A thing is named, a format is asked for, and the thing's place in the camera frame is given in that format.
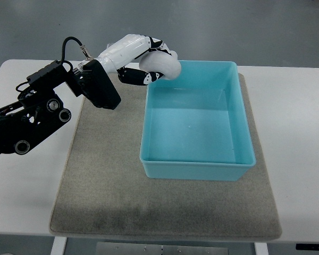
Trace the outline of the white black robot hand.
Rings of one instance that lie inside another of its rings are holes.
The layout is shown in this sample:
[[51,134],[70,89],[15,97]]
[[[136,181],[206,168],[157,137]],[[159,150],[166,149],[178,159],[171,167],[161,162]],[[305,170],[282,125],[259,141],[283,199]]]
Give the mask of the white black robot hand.
[[122,83],[147,86],[158,79],[164,79],[161,73],[146,72],[139,68],[141,58],[153,51],[169,54],[172,50],[162,40],[128,34],[107,47],[95,60],[100,62],[106,73],[117,73]]

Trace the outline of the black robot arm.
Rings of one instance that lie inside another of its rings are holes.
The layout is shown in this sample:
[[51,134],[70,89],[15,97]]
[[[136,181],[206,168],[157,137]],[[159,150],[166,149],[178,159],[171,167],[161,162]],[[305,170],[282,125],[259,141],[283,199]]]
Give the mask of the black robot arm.
[[[65,60],[68,41],[79,46],[86,59],[77,68]],[[116,71],[107,57],[92,58],[82,42],[67,37],[62,56],[16,86],[18,100],[0,108],[0,154],[25,155],[71,119],[71,112],[54,89],[66,83],[75,96],[84,95],[97,108],[115,109],[121,98],[108,74]]]

